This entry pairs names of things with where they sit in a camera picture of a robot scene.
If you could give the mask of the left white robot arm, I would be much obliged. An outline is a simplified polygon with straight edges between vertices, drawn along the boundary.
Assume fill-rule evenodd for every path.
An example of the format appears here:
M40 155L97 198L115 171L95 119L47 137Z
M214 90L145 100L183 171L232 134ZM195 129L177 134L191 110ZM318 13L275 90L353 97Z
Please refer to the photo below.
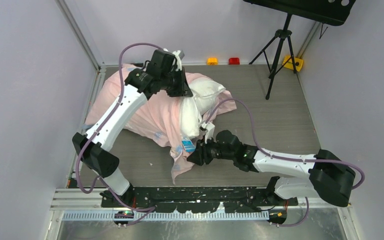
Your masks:
M85 164L114 192L114 201L121 207L132 203L130 182L119 169L119 159L110 153L118 134L126 123L153 95L166 91L169 97L191 97L185 70L184 53L156 49L143 68L135 68L121 77L121 93L102 117L86 131L76 133L73 144L77 162Z

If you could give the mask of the white pillow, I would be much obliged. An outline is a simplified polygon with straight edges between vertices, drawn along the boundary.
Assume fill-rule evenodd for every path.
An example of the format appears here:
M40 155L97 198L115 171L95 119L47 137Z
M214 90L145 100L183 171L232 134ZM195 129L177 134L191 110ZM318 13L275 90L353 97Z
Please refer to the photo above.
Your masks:
M180 105L180 132L191 139L200 135L202 116L215 106L219 95L226 88L208 78L198 77L189 84L192 97L185 97Z

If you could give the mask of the pink pillowcase with blue print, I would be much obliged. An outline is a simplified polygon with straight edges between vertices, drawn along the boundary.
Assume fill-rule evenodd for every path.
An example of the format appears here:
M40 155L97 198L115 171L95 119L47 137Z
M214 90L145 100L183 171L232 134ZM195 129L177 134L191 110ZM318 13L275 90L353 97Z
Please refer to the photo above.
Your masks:
M185 75L188 85L198 77L207 77L201 73L187 72ZM236 110L236 103L231 100L231 97L231 92L227 89L221 93L216 100L215 106L202 116L201 123L206 119L213 122L217 115ZM152 139L161 147L171 148L170 156L174 161L171 169L173 180L193 167L193 163L187 162L186 160L190 153L183 149L181 143L182 137L185 137L180 132L179 121L180 105L183 98L184 97L169 97L167 93L162 90L142 105L125 125L125 129ZM202 137L201 132L198 137L190 139L196 142L200 137Z

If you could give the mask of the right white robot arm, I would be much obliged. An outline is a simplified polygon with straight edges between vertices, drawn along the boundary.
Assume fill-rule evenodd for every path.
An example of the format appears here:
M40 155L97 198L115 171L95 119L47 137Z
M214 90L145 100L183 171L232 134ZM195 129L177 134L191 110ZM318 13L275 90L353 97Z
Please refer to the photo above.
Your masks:
M215 138L204 137L196 143L195 151L187 161L208 165L213 159L231 160L244 172L275 173L265 192L271 205L295 197L320 198L328 204L346 207L354 188L356 168L335 159L320 149L317 154L296 155L259 149L242 143L228 130Z

